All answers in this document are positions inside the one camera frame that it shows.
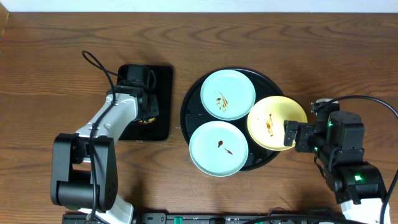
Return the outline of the yellow sponge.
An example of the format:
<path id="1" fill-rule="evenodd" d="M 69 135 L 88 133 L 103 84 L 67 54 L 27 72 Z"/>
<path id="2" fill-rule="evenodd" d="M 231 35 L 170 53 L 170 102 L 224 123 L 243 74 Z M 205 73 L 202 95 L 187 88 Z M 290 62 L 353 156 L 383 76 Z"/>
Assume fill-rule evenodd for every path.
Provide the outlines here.
<path id="1" fill-rule="evenodd" d="M 156 117 L 144 118 L 144 119 L 139 120 L 139 124 L 151 124 L 154 121 L 156 121 Z"/>

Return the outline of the yellow plate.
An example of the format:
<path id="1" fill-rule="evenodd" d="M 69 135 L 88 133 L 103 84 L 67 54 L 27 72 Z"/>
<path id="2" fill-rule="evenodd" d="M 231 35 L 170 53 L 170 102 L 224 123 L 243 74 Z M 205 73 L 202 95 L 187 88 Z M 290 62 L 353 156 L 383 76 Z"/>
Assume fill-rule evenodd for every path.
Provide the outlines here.
<path id="1" fill-rule="evenodd" d="M 284 145 L 284 121 L 306 123 L 303 108 L 291 98 L 269 96 L 254 104 L 247 118 L 247 127 L 252 140 L 272 151 L 284 151 L 295 146 Z"/>

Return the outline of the mint plate with sauce smear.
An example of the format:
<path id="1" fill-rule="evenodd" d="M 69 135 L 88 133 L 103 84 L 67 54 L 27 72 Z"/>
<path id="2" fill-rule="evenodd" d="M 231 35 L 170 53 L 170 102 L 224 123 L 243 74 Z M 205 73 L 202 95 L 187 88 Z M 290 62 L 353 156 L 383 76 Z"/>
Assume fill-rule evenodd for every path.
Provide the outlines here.
<path id="1" fill-rule="evenodd" d="M 256 91 L 243 73 L 224 69 L 211 73 L 200 89 L 200 99 L 213 117 L 232 121 L 246 116 L 254 106 Z"/>

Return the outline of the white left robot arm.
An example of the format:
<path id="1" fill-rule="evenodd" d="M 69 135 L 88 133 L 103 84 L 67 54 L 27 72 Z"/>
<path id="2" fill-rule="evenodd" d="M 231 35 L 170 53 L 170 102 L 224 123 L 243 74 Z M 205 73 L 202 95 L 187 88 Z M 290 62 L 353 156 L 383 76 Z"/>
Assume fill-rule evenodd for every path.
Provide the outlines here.
<path id="1" fill-rule="evenodd" d="M 52 203 L 87 214 L 85 223 L 131 223 L 134 207 L 118 195 L 115 144 L 131 122 L 158 114 L 153 87 L 112 87 L 87 124 L 55 138 Z"/>

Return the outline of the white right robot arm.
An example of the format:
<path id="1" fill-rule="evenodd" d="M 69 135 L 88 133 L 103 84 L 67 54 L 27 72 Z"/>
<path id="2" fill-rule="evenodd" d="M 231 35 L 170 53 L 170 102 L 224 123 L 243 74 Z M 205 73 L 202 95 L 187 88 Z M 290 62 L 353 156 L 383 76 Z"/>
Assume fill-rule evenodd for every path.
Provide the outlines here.
<path id="1" fill-rule="evenodd" d="M 284 145 L 315 155 L 318 168 L 347 220 L 390 223 L 379 169 L 364 160 L 364 124 L 356 113 L 317 114 L 314 124 L 284 121 Z"/>

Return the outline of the black rectangular tray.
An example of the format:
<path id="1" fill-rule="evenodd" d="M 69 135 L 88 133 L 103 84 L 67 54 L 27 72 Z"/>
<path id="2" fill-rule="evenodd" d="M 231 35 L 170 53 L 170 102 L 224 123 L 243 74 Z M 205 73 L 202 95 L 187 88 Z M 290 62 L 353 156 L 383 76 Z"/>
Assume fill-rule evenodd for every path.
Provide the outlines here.
<path id="1" fill-rule="evenodd" d="M 164 141 L 169 136 L 170 110 L 172 101 L 173 68 L 168 65 L 146 65 L 149 68 L 148 95 L 156 95 L 159 115 L 151 124 L 139 124 L 139 119 L 130 122 L 120 140 L 126 141 Z M 118 84 L 127 85 L 128 64 L 118 70 Z"/>

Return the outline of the mint plate with two drops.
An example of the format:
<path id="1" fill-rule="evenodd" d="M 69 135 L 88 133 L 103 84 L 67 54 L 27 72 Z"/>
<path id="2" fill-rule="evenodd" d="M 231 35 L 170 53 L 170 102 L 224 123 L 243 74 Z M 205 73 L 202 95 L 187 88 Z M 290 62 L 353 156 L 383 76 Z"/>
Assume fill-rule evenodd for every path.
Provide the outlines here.
<path id="1" fill-rule="evenodd" d="M 224 121 L 210 121 L 197 128 L 189 141 L 193 163 L 204 173 L 226 177 L 245 165 L 248 142 L 236 126 Z"/>

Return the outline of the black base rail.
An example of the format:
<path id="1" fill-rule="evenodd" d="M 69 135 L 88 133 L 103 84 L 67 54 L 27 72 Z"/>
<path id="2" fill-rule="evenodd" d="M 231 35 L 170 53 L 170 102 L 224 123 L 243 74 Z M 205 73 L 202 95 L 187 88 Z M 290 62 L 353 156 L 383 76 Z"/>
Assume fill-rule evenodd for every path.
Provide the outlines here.
<path id="1" fill-rule="evenodd" d="M 274 217 L 275 215 L 266 216 L 247 216 L 247 215 L 167 215 L 165 213 L 143 213 L 132 218 L 132 224 L 240 224 L 263 217 Z M 86 215 L 84 214 L 64 214 L 62 224 L 83 224 Z M 325 221 L 307 221 L 307 220 L 288 220 L 278 219 L 270 221 L 261 221 L 259 223 L 332 223 Z"/>

